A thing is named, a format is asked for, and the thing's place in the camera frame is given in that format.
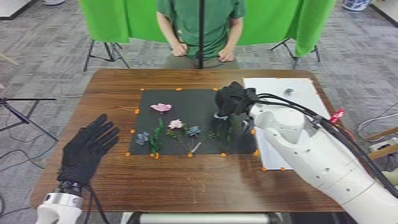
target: green screen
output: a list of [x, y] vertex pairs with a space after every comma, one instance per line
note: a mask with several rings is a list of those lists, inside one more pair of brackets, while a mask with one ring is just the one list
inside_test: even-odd
[[[314, 49], [334, 0], [247, 0], [240, 45], [297, 40], [295, 56]], [[130, 38], [165, 42], [156, 23], [156, 0], [80, 0], [91, 38], [130, 42]]]

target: robot wrist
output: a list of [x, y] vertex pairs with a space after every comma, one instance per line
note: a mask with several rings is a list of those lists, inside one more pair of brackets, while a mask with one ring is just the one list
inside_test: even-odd
[[62, 181], [55, 193], [73, 194], [75, 196], [82, 197], [82, 189], [84, 186], [80, 183], [73, 181]]
[[75, 207], [75, 208], [82, 209], [84, 198], [68, 193], [50, 193], [50, 194], [46, 194], [43, 204], [44, 205], [62, 205], [62, 206]]

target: pink flower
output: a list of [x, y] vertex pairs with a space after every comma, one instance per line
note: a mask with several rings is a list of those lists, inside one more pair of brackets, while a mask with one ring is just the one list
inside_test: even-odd
[[183, 127], [181, 120], [178, 119], [178, 120], [171, 121], [169, 128], [171, 129], [176, 129], [176, 128], [181, 128], [181, 127]]
[[171, 110], [172, 105], [171, 105], [171, 104], [162, 104], [162, 103], [158, 103], [158, 105], [151, 105], [151, 108], [153, 108], [160, 113], [163, 113], [163, 112], [167, 112], [167, 111]]

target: wooden table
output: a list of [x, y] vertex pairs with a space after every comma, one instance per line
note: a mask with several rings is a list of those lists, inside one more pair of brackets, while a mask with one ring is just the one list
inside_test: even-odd
[[341, 207], [293, 171], [261, 171], [252, 155], [126, 156], [140, 89], [220, 88], [243, 77], [311, 78], [329, 111], [330, 102], [306, 71], [100, 70], [60, 136], [32, 194], [32, 206], [57, 186], [62, 147], [101, 113], [121, 128], [121, 141], [101, 161], [92, 186], [105, 211], [339, 212]]

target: white paper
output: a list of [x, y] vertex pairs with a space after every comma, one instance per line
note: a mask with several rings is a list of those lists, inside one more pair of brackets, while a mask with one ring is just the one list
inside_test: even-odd
[[[290, 101], [306, 106], [323, 117], [330, 117], [327, 108], [322, 102], [322, 98], [316, 94], [311, 79], [306, 78], [247, 78], [243, 79], [245, 88], [256, 88], [256, 92], [270, 93]], [[290, 95], [286, 95], [286, 89], [293, 89]], [[274, 149], [267, 139], [263, 130], [256, 128], [256, 138], [263, 167], [268, 170], [291, 169], [288, 162], [284, 161], [277, 150]]]

